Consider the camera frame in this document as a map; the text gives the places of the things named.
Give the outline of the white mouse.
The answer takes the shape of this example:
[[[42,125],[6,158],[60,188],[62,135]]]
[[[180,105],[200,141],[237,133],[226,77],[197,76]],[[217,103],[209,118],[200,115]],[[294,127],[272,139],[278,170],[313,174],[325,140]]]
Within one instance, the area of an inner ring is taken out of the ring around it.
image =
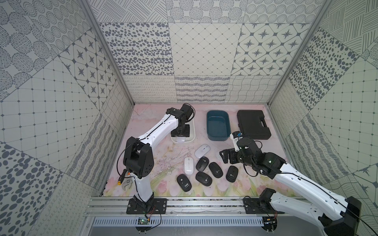
[[[191,157],[186,157],[184,159],[184,174],[192,175],[194,173],[194,160]]]
[[[184,143],[186,141],[186,137],[176,137],[177,143]]]

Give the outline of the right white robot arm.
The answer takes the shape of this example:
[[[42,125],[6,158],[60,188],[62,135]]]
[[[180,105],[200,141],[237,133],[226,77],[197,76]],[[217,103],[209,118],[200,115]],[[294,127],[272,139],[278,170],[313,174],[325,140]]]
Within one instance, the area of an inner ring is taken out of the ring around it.
[[[305,202],[265,188],[257,200],[244,199],[246,213],[259,208],[266,214],[288,213],[318,226],[328,236],[356,236],[362,203],[350,196],[343,197],[309,179],[280,156],[263,152],[256,142],[241,135],[230,136],[234,148],[219,152],[225,164],[241,163],[252,167],[257,175],[269,177],[291,188]]]

